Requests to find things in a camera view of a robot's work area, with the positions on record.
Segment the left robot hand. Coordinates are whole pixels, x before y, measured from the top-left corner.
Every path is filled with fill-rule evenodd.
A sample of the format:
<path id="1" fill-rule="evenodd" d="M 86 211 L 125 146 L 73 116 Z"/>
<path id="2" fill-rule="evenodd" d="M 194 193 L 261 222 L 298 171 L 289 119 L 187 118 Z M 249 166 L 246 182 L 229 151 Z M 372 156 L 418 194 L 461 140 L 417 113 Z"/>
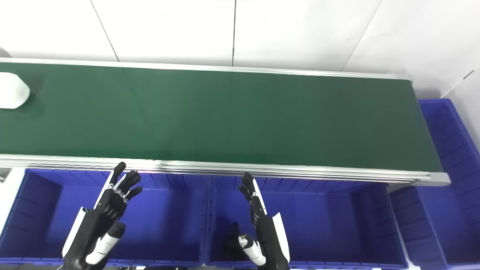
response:
<path id="1" fill-rule="evenodd" d="M 142 192 L 137 170 L 123 174 L 120 162 L 109 174 L 93 208 L 81 207 L 62 248 L 63 269 L 102 270 L 125 234 L 120 222 L 128 203 Z"/>

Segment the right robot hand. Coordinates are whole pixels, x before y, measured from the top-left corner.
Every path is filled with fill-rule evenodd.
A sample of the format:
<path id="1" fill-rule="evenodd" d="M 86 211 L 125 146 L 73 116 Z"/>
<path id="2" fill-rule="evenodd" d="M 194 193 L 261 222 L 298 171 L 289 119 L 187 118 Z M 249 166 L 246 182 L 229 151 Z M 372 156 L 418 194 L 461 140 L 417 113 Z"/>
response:
<path id="1" fill-rule="evenodd" d="M 256 238 L 241 234 L 238 245 L 259 270 L 289 270 L 290 249 L 281 214 L 267 213 L 257 180 L 249 172 L 244 173 L 241 181 L 238 189 L 250 205 Z"/>

